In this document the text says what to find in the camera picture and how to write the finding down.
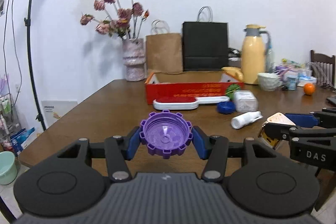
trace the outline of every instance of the gray ribbed surface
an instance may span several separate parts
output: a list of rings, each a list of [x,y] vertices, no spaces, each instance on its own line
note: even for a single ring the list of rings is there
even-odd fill
[[[267,219],[233,204],[217,184],[195,174],[139,173],[115,183],[92,209],[62,219],[24,215],[16,224],[317,224],[309,215],[290,220]]]

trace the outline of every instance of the white bowl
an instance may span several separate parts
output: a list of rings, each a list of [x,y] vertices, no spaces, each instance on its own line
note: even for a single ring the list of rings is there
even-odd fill
[[[258,73],[258,84],[262,90],[274,91],[279,86],[279,76],[275,73]]]

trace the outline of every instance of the vase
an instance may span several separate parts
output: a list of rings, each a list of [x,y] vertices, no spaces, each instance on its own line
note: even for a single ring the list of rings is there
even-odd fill
[[[126,66],[126,80],[140,81],[145,78],[145,51],[143,38],[123,40],[123,63]]]

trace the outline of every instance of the open box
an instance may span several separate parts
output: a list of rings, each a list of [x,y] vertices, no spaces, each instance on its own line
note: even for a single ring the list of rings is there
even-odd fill
[[[147,103],[163,97],[224,96],[230,85],[244,83],[224,71],[152,72],[146,82]]]

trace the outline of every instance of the silver screw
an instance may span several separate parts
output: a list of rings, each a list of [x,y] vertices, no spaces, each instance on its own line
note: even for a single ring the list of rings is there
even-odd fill
[[[218,179],[221,176],[221,173],[219,173],[216,170],[211,170],[211,171],[207,171],[204,173],[204,176],[207,179]]]
[[[115,180],[125,180],[126,178],[129,177],[128,173],[125,171],[117,171],[112,174],[112,177]]]

